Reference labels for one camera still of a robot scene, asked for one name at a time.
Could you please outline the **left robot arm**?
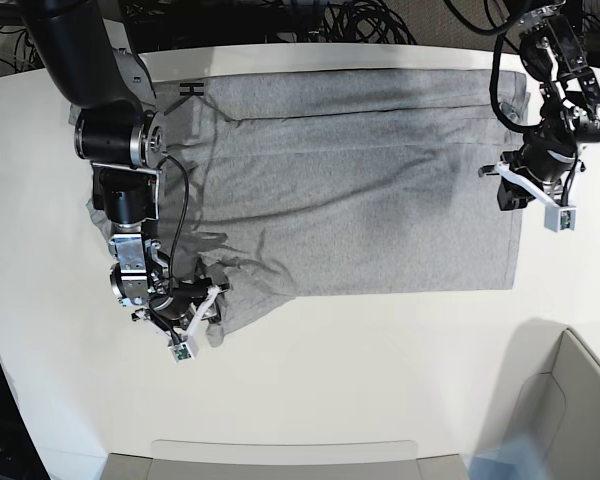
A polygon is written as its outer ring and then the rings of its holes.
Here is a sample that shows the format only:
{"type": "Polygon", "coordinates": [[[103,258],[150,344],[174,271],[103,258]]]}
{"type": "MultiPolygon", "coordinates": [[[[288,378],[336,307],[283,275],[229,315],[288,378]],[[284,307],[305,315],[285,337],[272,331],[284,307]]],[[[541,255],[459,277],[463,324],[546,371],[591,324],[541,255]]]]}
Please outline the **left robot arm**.
{"type": "Polygon", "coordinates": [[[524,209],[545,195],[568,207],[576,175],[585,170],[580,156],[588,144],[600,143],[600,85],[588,65],[561,1],[526,1],[496,36],[489,96],[496,118],[522,136],[523,145],[504,152],[497,193],[502,211],[524,209]],[[500,61],[506,32],[520,28],[519,58],[539,83],[543,104],[536,125],[514,123],[498,100],[500,61]]]}

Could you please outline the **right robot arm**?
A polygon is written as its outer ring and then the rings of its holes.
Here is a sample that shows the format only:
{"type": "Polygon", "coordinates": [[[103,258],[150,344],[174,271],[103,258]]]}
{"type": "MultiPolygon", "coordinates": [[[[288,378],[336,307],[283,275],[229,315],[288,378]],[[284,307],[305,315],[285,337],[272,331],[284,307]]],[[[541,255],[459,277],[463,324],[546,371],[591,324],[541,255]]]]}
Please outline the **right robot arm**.
{"type": "Polygon", "coordinates": [[[128,87],[95,1],[21,1],[38,54],[60,93],[79,110],[76,154],[92,167],[92,205],[110,223],[115,263],[111,286],[120,304],[136,307],[164,331],[173,347],[226,289],[209,279],[175,277],[174,253],[158,238],[162,118],[128,87]]]}

